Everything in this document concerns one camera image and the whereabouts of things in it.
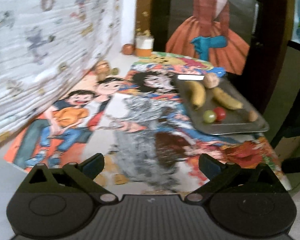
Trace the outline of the green grape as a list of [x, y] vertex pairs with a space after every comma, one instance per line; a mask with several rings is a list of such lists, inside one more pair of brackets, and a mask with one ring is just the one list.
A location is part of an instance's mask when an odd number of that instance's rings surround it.
[[119, 68], [112, 68], [111, 69], [111, 75], [118, 75], [120, 73]]
[[217, 118], [216, 113], [213, 110], [207, 110], [203, 114], [203, 121], [206, 124], [211, 124], [215, 122], [216, 118]]

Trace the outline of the red cherry tomato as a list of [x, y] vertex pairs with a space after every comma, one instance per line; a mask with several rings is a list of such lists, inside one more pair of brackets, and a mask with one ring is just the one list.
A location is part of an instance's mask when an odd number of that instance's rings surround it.
[[220, 122], [226, 118], [226, 111], [223, 107], [216, 107], [213, 111], [216, 115], [216, 121]]

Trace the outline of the small brown longan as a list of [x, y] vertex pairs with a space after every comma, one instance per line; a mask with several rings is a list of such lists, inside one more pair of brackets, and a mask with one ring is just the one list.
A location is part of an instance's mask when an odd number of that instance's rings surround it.
[[250, 122], [255, 122], [257, 119], [258, 119], [258, 114], [255, 111], [250, 110], [248, 113], [248, 120]]

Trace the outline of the spotted ripe banana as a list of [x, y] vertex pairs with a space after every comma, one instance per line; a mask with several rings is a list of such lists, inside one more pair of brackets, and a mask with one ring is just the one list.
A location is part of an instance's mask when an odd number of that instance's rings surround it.
[[233, 98], [219, 87], [212, 89], [213, 98], [223, 107], [230, 110], [243, 109], [243, 103]]

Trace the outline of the yellow banana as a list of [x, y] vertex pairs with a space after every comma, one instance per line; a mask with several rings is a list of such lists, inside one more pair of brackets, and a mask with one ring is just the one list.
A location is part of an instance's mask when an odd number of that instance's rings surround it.
[[206, 102], [205, 87], [199, 81], [185, 81], [185, 86], [191, 92], [190, 102], [194, 110], [198, 110], [204, 106]]

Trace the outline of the striped pepino melon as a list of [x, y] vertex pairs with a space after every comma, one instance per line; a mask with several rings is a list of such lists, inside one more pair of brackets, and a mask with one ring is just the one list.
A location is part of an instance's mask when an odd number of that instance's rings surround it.
[[102, 60], [98, 61], [94, 65], [94, 73], [96, 75], [104, 74], [104, 75], [109, 75], [111, 72], [111, 67], [108, 61]]
[[215, 73], [207, 73], [203, 78], [205, 88], [211, 89], [219, 85], [219, 77]]

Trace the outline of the small brown longan fruit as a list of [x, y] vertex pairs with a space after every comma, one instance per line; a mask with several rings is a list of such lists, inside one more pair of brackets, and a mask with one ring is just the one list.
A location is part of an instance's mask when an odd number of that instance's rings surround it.
[[98, 75], [97, 75], [97, 80], [98, 80], [98, 82], [103, 81], [103, 80], [105, 80], [106, 78], [107, 78], [107, 74], [105, 74], [105, 73], [101, 73], [101, 74], [98, 74]]

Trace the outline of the metal tray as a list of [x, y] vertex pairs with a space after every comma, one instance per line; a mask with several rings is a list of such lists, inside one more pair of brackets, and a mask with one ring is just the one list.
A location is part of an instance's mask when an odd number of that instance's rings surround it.
[[195, 129], [210, 135], [269, 130], [264, 117], [224, 77], [215, 88], [204, 87], [203, 75], [177, 74], [174, 85]]

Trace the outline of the striped pepino melon by cloth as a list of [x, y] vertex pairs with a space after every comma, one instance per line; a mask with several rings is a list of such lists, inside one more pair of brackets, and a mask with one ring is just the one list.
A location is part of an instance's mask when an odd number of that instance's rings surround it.
[[109, 75], [111, 72], [111, 67], [108, 61], [102, 60], [98, 61], [94, 65], [94, 73], [96, 75], [104, 74], [104, 75]]

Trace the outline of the anime character drawing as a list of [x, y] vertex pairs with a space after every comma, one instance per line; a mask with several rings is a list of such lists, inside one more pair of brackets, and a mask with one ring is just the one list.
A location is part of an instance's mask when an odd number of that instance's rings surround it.
[[177, 74], [204, 75], [206, 70], [198, 66], [180, 64], [134, 64], [124, 78], [119, 92], [171, 99], [177, 96], [173, 82], [173, 77]]

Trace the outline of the red apple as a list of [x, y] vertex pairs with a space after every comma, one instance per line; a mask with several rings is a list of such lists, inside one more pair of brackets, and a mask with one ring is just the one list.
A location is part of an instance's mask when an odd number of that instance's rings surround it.
[[123, 55], [133, 55], [135, 47], [133, 44], [127, 43], [122, 46], [121, 53]]

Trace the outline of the orange dress woman poster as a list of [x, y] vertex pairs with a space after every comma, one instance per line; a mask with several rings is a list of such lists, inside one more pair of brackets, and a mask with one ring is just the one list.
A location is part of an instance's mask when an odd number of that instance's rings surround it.
[[173, 32], [165, 51], [241, 75], [249, 49], [249, 44], [230, 29], [229, 0], [193, 0], [192, 16]]

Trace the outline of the white orange jar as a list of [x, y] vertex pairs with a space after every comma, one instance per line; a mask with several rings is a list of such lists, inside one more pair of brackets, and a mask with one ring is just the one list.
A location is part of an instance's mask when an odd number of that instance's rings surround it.
[[135, 38], [135, 54], [138, 57], [150, 57], [153, 51], [153, 36], [138, 35]]

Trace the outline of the printed white cloth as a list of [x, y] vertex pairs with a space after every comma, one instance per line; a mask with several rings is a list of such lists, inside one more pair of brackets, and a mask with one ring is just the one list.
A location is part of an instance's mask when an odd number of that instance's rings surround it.
[[0, 143], [103, 58], [120, 0], [0, 0]]

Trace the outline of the yellow flower sprig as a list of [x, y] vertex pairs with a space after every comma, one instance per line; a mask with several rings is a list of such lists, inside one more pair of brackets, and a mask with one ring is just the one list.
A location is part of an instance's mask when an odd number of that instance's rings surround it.
[[135, 32], [137, 36], [150, 37], [150, 16], [148, 11], [143, 11], [136, 16]]

